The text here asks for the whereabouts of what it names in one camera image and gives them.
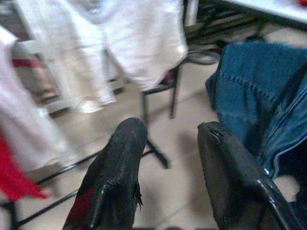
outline denim seam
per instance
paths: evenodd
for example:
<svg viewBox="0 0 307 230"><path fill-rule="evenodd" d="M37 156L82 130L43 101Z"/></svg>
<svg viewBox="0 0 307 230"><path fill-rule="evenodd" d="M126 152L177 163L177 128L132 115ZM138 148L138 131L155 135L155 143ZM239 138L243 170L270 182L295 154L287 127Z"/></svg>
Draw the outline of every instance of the denim seam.
<svg viewBox="0 0 307 230"><path fill-rule="evenodd" d="M234 83L238 83L240 85L246 86L251 91L255 92L258 97L264 98L270 102L277 103L277 99L271 95L269 95L267 92L264 92L263 90L259 89L258 86L248 82L247 80L240 79L238 77L235 77L233 75L228 75L225 73L220 73L220 76L225 79L232 81Z"/></svg>

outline white table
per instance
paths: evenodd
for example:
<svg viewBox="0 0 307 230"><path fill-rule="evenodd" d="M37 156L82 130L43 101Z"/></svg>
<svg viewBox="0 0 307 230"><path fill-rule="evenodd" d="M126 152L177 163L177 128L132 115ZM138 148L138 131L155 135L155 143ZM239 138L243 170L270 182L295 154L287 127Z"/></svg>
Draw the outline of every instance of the white table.
<svg viewBox="0 0 307 230"><path fill-rule="evenodd" d="M307 7L301 6L297 0L210 0L210 2L307 31Z"/></svg>

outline beige tile floor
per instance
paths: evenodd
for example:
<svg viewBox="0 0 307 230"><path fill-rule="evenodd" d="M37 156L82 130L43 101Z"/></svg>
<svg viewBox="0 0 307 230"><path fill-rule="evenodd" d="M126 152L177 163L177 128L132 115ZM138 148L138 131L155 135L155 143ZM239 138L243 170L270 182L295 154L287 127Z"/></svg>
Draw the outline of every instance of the beige tile floor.
<svg viewBox="0 0 307 230"><path fill-rule="evenodd" d="M277 31L269 36L272 41L283 41L295 45L307 45L307 36L292 30ZM144 206L137 211L135 227L155 227L164 230L169 226L180 226L185 230L216 229L212 208L206 191L197 150L197 125L217 120L209 105L204 90L205 80L217 65L196 66L186 64L181 69L177 117L168 118L169 92L151 95L149 135L169 157L172 167L164 170L157 159L146 156L140 165L140 184ZM67 112L55 118L56 123L76 149L78 158L99 151L107 143L115 127L127 117L140 117L140 97L135 86L128 85L118 101L94 114ZM86 173L88 163L78 167L44 185L50 194L47 200L25 198L17 203L23 219L42 207L51 204L67 193L77 189ZM40 170L35 178L54 170ZM296 193L298 188L290 180L278 181ZM24 225L22 230L60 230L72 206L74 198ZM0 213L0 229L7 229L7 216Z"/></svg>

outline red fabric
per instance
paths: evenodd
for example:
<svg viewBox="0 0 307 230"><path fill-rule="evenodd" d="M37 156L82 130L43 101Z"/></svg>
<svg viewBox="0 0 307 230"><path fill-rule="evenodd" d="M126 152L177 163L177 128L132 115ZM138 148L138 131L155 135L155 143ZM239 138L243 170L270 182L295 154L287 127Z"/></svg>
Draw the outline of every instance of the red fabric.
<svg viewBox="0 0 307 230"><path fill-rule="evenodd" d="M11 201L23 196L45 199L41 189L28 179L13 161L12 152L0 134L0 189Z"/></svg>
<svg viewBox="0 0 307 230"><path fill-rule="evenodd" d="M298 0L299 4L307 6L307 0Z"/></svg>
<svg viewBox="0 0 307 230"><path fill-rule="evenodd" d="M37 60L29 60L29 59L13 59L14 67L29 67L29 68L42 68L42 64Z"/></svg>

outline blue denim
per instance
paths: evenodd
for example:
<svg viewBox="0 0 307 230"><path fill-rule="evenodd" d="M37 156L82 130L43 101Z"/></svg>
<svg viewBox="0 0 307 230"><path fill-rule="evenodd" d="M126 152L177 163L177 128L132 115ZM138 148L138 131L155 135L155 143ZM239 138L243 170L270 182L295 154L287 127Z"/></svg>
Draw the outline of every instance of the blue denim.
<svg viewBox="0 0 307 230"><path fill-rule="evenodd" d="M206 81L212 108L274 179L279 157L307 138L307 49L227 46Z"/></svg>

